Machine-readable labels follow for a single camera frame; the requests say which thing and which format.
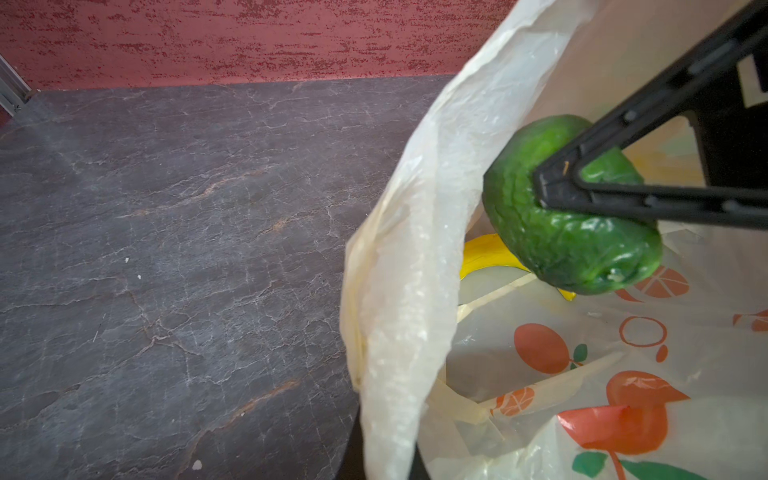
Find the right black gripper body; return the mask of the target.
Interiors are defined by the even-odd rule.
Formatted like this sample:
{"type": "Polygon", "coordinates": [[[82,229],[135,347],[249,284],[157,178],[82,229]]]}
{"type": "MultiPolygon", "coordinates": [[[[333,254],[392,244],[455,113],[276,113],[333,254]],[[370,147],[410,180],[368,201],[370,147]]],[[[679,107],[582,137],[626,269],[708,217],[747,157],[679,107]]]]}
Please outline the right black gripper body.
{"type": "Polygon", "coordinates": [[[767,104],[745,105],[737,67],[708,79],[686,106],[706,184],[765,189],[767,104]]]}

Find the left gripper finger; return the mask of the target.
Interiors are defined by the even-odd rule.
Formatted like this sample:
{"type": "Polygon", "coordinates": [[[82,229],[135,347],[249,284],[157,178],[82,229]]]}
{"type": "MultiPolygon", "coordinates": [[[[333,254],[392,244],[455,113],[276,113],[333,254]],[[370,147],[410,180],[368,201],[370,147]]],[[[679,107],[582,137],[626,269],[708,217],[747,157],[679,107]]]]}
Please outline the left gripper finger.
{"type": "MultiPolygon", "coordinates": [[[[357,411],[349,440],[336,480],[366,480],[364,468],[364,440],[360,421],[360,410],[357,411]]],[[[422,459],[419,448],[415,449],[409,480],[430,480],[429,473],[422,459]]]]}

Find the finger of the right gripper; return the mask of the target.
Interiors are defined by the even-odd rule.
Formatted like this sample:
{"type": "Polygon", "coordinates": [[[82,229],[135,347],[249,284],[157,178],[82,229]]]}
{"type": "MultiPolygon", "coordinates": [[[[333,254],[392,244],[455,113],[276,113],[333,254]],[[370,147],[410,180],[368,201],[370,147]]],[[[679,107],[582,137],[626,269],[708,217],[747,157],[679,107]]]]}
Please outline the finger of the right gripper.
{"type": "Polygon", "coordinates": [[[688,99],[708,79],[752,57],[767,87],[767,4],[752,1],[722,26],[603,116],[533,173],[545,208],[642,220],[764,230],[765,189],[595,183],[583,170],[612,148],[642,139],[670,119],[684,117],[688,99]]]}

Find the green lime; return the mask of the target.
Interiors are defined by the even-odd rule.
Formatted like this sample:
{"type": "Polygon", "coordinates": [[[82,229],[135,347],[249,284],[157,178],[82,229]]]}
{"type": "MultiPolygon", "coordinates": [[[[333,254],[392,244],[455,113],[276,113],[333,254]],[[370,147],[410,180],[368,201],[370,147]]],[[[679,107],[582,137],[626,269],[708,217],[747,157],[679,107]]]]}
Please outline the green lime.
{"type": "Polygon", "coordinates": [[[660,266],[654,221],[548,210],[535,198],[534,170],[591,122],[542,118],[518,130],[485,172],[482,202],[509,251],[540,280],[577,295],[599,295],[643,281],[660,266]]]}

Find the yellow banana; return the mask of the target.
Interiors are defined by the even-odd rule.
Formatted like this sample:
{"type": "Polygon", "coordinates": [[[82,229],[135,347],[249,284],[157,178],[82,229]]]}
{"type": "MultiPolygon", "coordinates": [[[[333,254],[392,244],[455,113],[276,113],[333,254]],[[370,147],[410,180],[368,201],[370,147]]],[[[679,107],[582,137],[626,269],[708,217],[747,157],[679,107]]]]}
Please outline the yellow banana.
{"type": "Polygon", "coordinates": [[[488,300],[501,298],[534,281],[542,283],[542,280],[509,251],[498,234],[482,235],[464,244],[463,262],[459,273],[460,280],[464,280],[474,272],[491,267],[515,268],[524,271],[526,275],[491,292],[487,295],[488,300]]]}

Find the printed translucent plastic bag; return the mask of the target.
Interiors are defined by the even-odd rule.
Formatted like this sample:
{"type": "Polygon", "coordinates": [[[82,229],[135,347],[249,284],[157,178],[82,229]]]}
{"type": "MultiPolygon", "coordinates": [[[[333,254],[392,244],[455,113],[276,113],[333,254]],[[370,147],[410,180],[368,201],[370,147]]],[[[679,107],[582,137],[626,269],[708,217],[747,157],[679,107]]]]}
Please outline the printed translucent plastic bag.
{"type": "Polygon", "coordinates": [[[520,1],[433,102],[346,247],[367,479],[763,479],[767,232],[661,222],[655,273],[563,293],[491,267],[482,177],[512,134],[597,121],[748,1],[520,1]]]}

